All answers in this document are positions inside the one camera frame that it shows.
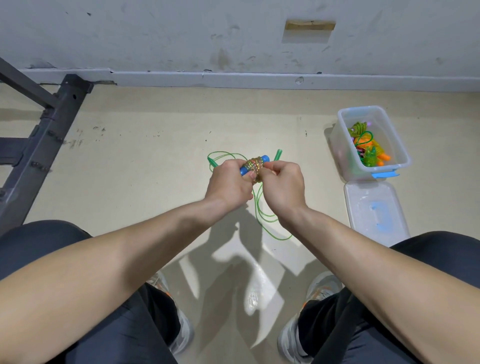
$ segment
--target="forearm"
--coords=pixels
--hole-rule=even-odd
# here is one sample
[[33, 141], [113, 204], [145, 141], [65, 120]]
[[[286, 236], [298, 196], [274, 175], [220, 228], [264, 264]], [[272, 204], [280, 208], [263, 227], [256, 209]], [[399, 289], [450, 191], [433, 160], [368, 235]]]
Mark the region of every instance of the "forearm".
[[219, 220], [218, 204], [195, 202], [70, 245], [0, 281], [0, 363], [41, 363], [77, 341]]
[[480, 290], [311, 209], [286, 226], [424, 362], [478, 361]]

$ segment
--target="metal frame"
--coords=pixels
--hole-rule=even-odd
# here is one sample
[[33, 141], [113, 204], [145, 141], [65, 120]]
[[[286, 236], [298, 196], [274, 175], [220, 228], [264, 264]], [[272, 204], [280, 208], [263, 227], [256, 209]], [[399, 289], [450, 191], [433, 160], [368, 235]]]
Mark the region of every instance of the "metal frame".
[[12, 165], [0, 188], [0, 235], [20, 226], [30, 210], [70, 126], [93, 84], [76, 74], [51, 94], [0, 58], [0, 81], [45, 110], [28, 138], [0, 138], [0, 164]]

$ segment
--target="beige floor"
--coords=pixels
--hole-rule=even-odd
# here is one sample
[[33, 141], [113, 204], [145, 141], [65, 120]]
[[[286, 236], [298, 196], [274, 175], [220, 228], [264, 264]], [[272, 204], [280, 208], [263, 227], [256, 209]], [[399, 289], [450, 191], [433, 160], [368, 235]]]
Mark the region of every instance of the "beige floor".
[[[348, 224], [344, 183], [325, 133], [345, 107], [381, 105], [413, 164], [391, 179], [412, 235], [480, 238], [480, 94], [95, 86], [27, 221], [69, 220], [93, 235], [202, 198], [215, 150], [284, 150], [299, 163], [308, 204]], [[39, 108], [0, 85], [0, 134], [27, 136]], [[0, 169], [6, 178], [7, 167]], [[276, 336], [322, 264], [279, 242], [239, 209], [163, 272], [196, 327], [179, 363], [279, 363]], [[284, 234], [280, 226], [272, 229]]]

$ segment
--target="hand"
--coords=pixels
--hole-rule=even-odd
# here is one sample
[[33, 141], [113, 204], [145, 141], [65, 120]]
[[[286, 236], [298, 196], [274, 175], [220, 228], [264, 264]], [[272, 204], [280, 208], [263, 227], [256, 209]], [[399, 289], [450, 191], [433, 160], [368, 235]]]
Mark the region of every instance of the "hand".
[[253, 171], [240, 175], [240, 167], [244, 163], [242, 159], [228, 159], [213, 168], [205, 199], [221, 201], [224, 214], [253, 198], [253, 180], [257, 175]]
[[307, 207], [305, 182], [298, 164], [282, 160], [267, 162], [259, 175], [264, 183], [265, 200], [282, 225], [299, 208]]

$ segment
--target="shoe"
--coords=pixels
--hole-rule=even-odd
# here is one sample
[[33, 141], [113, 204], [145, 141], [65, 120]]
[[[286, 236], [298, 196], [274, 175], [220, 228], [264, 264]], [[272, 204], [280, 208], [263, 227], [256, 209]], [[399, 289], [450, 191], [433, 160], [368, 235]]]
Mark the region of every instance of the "shoe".
[[[332, 294], [339, 293], [342, 290], [342, 282], [332, 273], [324, 272], [317, 276], [307, 290], [307, 297], [305, 303], [308, 301], [318, 300], [321, 301]], [[303, 350], [300, 344], [298, 335], [298, 320], [300, 313], [293, 316], [290, 321], [278, 335], [277, 347], [280, 354], [288, 359], [291, 363], [295, 364], [309, 364], [313, 361], [313, 358]]]
[[[168, 291], [167, 279], [165, 278], [162, 272], [160, 271], [156, 272], [147, 281], [147, 283], [158, 288], [162, 292], [165, 292], [171, 299], [173, 299], [170, 292]], [[184, 351], [187, 348], [187, 346], [192, 342], [193, 335], [194, 335], [192, 323], [178, 307], [177, 307], [177, 314], [180, 321], [180, 332], [169, 347], [173, 355], [179, 354], [182, 351]]]

